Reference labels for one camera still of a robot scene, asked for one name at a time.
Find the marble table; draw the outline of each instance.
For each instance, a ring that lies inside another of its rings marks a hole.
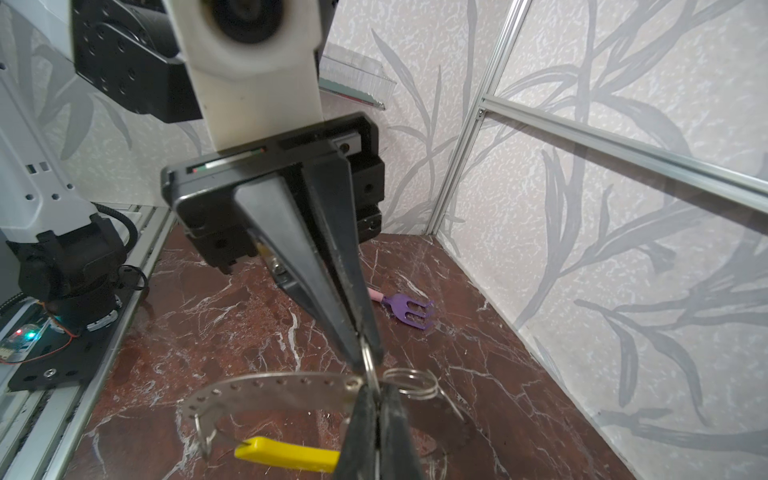
[[[434,478],[633,478],[555,381],[433,237],[383,234],[360,247],[366,281],[435,301],[422,332],[375,305],[387,367],[430,369],[477,422],[473,441],[433,462]],[[258,258],[224,276],[171,231],[67,480],[330,478],[237,460],[206,463],[177,401],[225,376],[343,371],[316,322],[277,289]],[[232,435],[339,448],[338,414],[253,412]]]

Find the brown marble tabletop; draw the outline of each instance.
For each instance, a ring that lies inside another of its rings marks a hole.
[[[478,425],[472,442],[433,478],[633,478],[555,381],[432,237],[383,234],[361,246],[366,281],[435,301],[434,325],[406,326],[375,305],[387,367],[438,373]],[[174,228],[150,278],[66,478],[330,478],[268,468],[216,448],[206,463],[177,401],[225,376],[342,371],[315,321],[275,287],[261,260],[234,275],[208,267]],[[337,414],[255,412],[226,426],[339,448]]]

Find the purple fork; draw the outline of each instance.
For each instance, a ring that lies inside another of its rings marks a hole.
[[[427,303],[421,303],[402,293],[395,293],[392,296],[384,296],[383,293],[374,290],[373,288],[368,288],[368,294],[371,296],[371,300],[389,306],[395,317],[404,324],[410,325],[420,330],[426,330],[432,326],[433,321],[431,320],[428,322],[420,323],[407,317],[407,314],[410,313],[411,315],[417,316],[423,320],[429,318],[435,312],[435,309],[432,308],[434,306],[434,302],[431,300]],[[419,312],[418,310],[412,309],[408,305],[409,303],[413,303],[414,305],[422,307],[424,311]]]

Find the pink handle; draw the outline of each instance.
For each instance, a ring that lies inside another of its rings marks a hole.
[[[373,288],[368,288],[368,294],[371,296],[371,300],[374,302],[381,303],[382,300],[384,300],[384,294],[374,290]]]

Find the wall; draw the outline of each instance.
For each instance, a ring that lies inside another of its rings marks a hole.
[[[497,94],[768,177],[762,0],[533,0]],[[768,219],[486,118],[439,239],[640,478],[764,478]]]
[[[343,0],[329,40],[378,58],[398,81],[384,112],[323,95],[327,118],[365,111],[386,162],[385,231],[421,233],[508,0]],[[212,150],[202,121],[166,125],[123,110],[78,78],[0,5],[0,48],[78,189],[93,201],[163,204],[160,169]]]

